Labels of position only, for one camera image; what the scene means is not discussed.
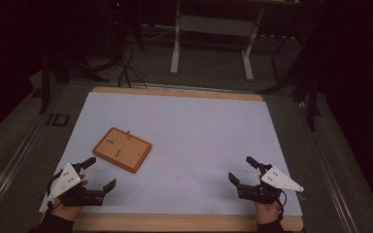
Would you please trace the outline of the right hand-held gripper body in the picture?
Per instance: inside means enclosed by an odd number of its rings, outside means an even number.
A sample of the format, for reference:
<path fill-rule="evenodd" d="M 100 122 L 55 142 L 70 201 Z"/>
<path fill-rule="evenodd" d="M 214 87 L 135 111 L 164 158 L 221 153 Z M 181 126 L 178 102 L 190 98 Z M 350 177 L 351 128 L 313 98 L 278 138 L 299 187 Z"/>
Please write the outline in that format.
<path fill-rule="evenodd" d="M 304 187 L 272 165 L 252 163 L 260 172 L 260 184 L 246 185 L 237 182 L 238 197 L 260 204 L 280 202 L 284 190 L 302 192 Z"/>

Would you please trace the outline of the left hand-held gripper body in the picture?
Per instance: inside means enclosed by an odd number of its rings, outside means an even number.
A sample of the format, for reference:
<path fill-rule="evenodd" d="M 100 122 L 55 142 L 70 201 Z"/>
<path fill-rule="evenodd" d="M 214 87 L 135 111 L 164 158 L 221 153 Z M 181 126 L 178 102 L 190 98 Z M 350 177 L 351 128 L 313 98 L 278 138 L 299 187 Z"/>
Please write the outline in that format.
<path fill-rule="evenodd" d="M 49 182 L 49 201 L 58 198 L 65 206 L 101 206 L 105 193 L 103 190 L 88 190 L 82 185 L 81 171 L 76 164 L 68 163 Z"/>

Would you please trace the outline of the orange wooden tray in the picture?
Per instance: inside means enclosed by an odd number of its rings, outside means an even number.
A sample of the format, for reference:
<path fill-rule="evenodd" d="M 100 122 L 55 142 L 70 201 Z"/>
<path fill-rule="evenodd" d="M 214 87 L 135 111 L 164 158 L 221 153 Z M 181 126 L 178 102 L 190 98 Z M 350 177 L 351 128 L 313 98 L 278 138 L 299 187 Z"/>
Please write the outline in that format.
<path fill-rule="evenodd" d="M 112 127 L 98 142 L 92 153 L 118 167 L 135 174 L 152 149 L 152 144 Z"/>

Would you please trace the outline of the person's left hand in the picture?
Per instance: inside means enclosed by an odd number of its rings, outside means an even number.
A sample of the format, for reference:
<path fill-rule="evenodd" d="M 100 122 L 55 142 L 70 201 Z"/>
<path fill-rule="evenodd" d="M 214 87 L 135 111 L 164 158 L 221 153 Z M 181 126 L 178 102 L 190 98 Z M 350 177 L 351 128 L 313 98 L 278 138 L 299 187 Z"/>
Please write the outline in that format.
<path fill-rule="evenodd" d="M 51 214 L 53 216 L 58 216 L 69 221 L 75 221 L 82 208 L 82 206 L 65 206 L 58 198 L 56 198 L 53 202 Z"/>

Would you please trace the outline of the person's right hand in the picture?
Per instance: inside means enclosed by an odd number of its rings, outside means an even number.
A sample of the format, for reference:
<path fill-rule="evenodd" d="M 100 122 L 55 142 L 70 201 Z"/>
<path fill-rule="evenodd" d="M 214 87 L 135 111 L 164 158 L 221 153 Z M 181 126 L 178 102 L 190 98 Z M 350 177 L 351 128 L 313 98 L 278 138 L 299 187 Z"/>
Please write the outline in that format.
<path fill-rule="evenodd" d="M 267 224 L 279 218 L 280 205 L 277 202 L 272 204 L 261 204 L 255 202 L 255 219 L 259 224 Z"/>

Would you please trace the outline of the black floor socket plate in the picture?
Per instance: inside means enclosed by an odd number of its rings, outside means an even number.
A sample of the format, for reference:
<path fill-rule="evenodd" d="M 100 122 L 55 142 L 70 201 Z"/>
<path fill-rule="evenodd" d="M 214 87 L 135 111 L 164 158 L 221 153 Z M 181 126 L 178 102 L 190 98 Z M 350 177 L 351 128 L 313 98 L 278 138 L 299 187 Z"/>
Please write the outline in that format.
<path fill-rule="evenodd" d="M 66 126 L 70 116 L 64 114 L 51 114 L 47 121 L 47 126 Z"/>

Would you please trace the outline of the white table mat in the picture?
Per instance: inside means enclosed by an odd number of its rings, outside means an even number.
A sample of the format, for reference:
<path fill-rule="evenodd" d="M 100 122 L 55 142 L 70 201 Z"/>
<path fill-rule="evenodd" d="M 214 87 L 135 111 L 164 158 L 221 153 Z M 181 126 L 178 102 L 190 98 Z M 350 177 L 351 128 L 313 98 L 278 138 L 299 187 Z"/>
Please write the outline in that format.
<path fill-rule="evenodd" d="M 88 188 L 110 180 L 100 213 L 250 215 L 250 202 L 228 180 L 257 184 L 247 163 L 288 169 L 263 102 L 91 92 L 58 163 L 83 162 L 107 131 L 116 127 L 151 143 L 140 169 L 131 174 L 100 159 L 85 170 Z"/>

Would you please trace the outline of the black metal stand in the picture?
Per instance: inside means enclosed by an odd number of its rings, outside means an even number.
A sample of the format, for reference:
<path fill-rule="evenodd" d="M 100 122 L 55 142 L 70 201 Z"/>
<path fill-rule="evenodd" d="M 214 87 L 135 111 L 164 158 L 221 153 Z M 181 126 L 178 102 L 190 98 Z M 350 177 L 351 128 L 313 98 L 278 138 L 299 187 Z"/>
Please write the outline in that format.
<path fill-rule="evenodd" d="M 296 42 L 300 45 L 300 53 L 295 58 L 291 67 L 279 77 L 277 66 L 275 63 L 275 58 L 279 54 L 282 47 L 289 40 L 289 37 L 286 37 L 279 45 L 277 50 L 274 52 L 271 58 L 271 65 L 273 67 L 274 76 L 277 80 L 277 84 L 272 85 L 271 87 L 258 90 L 258 94 L 271 94 L 280 89 L 283 89 L 291 84 L 295 84 L 295 89 L 291 95 L 291 98 L 295 102 L 303 102 L 305 97 L 308 96 L 307 101 L 307 113 L 306 120 L 309 128 L 315 132 L 315 115 L 317 112 L 317 98 L 318 98 L 318 85 L 319 80 L 309 71 L 306 67 L 305 62 L 302 59 L 303 49 L 307 44 L 307 41 L 310 37 L 311 31 L 307 30 L 306 32 L 295 32 L 294 38 Z"/>
<path fill-rule="evenodd" d="M 106 79 L 101 78 L 97 75 L 97 72 L 105 71 L 113 66 L 113 62 L 107 62 L 95 67 L 88 67 L 78 61 L 75 61 L 71 57 L 60 53 L 44 54 L 42 56 L 42 74 L 41 74 L 41 110 L 42 114 L 50 105 L 51 102 L 51 81 L 50 77 L 54 76 L 58 83 L 68 83 L 71 76 L 68 70 L 77 71 L 84 78 L 96 82 L 105 82 Z"/>

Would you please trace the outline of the metal floor rail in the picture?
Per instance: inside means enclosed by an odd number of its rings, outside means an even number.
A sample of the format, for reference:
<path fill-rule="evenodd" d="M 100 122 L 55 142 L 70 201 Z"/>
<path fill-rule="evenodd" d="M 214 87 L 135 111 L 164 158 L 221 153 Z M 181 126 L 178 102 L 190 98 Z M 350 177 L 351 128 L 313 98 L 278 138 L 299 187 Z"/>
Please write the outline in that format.
<path fill-rule="evenodd" d="M 8 187 L 11 185 L 13 178 L 23 163 L 26 154 L 30 150 L 37 134 L 39 133 L 42 125 L 47 120 L 47 115 L 38 115 L 37 119 L 33 122 L 31 128 L 27 132 L 24 139 L 21 141 L 16 152 L 11 156 L 9 164 L 0 174 L 0 200 L 5 195 Z"/>
<path fill-rule="evenodd" d="M 341 222 L 344 233 L 358 233 L 356 223 L 352 218 L 351 212 L 345 201 L 344 195 L 335 179 L 335 176 L 329 166 L 329 163 L 324 156 L 322 147 L 315 136 L 315 133 L 310 129 L 310 126 L 306 120 L 307 108 L 303 102 L 295 102 L 294 106 L 301 119 L 304 129 L 307 131 L 309 140 L 313 145 L 315 155 L 318 160 L 318 164 L 322 173 L 322 178 L 325 183 L 327 192 L 331 198 L 332 205 L 338 215 L 338 219 Z"/>

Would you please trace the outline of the white metal desk frame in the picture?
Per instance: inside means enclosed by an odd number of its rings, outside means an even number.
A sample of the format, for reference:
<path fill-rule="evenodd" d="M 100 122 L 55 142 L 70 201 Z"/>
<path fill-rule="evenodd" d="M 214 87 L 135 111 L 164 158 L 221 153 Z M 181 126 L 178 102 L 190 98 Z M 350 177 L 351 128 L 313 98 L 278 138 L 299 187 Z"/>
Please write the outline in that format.
<path fill-rule="evenodd" d="M 183 15 L 181 13 L 182 1 L 183 0 L 176 0 L 175 40 L 172 52 L 170 74 L 178 74 L 181 52 L 181 32 L 199 32 L 247 37 L 249 41 L 247 46 L 241 50 L 241 57 L 246 80 L 248 82 L 252 82 L 254 80 L 254 74 L 250 54 L 252 52 L 254 41 L 264 14 L 264 8 L 260 8 L 255 12 L 255 19 L 252 21 L 216 17 L 199 17 Z"/>

